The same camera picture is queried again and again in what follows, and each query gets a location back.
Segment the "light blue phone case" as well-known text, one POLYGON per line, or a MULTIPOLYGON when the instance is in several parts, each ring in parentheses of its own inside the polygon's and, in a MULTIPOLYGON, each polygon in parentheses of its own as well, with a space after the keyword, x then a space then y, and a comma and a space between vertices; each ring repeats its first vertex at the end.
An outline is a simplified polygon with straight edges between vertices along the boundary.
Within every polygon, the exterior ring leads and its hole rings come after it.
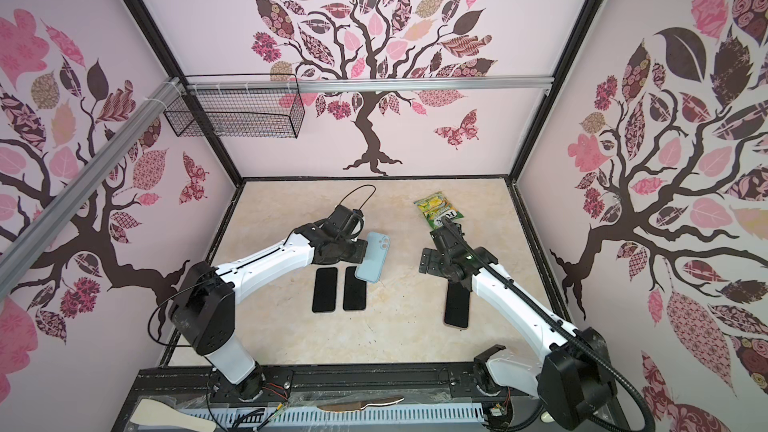
POLYGON ((355 277, 367 283, 377 283, 383 273, 391 240, 387 235, 369 232, 366 241, 366 252, 362 263, 355 271, 355 277))

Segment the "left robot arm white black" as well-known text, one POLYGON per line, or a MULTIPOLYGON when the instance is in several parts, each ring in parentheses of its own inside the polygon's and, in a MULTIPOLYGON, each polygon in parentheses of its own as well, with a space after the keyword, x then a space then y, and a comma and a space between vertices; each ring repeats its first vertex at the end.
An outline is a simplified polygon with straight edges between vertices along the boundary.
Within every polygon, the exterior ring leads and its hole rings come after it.
POLYGON ((172 299, 171 322, 241 400, 252 401, 264 389, 265 378, 262 367, 236 336, 236 307, 289 272, 310 265, 359 265, 369 249, 368 242, 355 235, 327 232, 309 223, 250 256, 218 266, 197 263, 172 299))

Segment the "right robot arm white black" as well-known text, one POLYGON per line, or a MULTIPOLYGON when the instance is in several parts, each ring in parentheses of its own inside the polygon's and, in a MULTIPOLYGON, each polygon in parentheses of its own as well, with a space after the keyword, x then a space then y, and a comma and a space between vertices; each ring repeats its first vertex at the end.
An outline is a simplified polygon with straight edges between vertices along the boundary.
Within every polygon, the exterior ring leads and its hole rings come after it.
POLYGON ((597 418, 617 394, 607 343, 594 329, 580 330, 520 287, 498 259, 483 247, 471 248, 461 225, 444 219, 430 232, 419 271, 444 278, 451 286, 490 304, 519 332, 534 353, 518 359, 505 348, 480 357, 491 385, 510 387, 541 401, 564 429, 597 418))

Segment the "black phone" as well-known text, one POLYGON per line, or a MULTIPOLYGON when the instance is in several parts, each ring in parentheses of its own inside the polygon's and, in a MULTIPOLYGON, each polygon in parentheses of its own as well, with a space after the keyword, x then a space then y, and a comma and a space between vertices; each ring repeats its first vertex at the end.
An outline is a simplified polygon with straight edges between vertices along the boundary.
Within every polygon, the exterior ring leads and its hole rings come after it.
POLYGON ((469 326, 471 292, 460 283, 448 283, 443 323, 467 329, 469 326))
POLYGON ((356 267, 345 270, 342 308, 344 311, 363 311, 367 306, 367 283, 356 277, 356 267))

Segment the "dark blue phone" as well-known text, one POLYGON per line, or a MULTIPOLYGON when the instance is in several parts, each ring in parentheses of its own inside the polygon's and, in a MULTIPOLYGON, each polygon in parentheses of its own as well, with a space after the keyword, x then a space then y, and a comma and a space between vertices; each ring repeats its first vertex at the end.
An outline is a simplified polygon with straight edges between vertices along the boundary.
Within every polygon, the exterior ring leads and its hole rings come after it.
POLYGON ((338 269, 318 268, 315 274, 311 310, 315 314, 330 313, 336 309, 338 269))

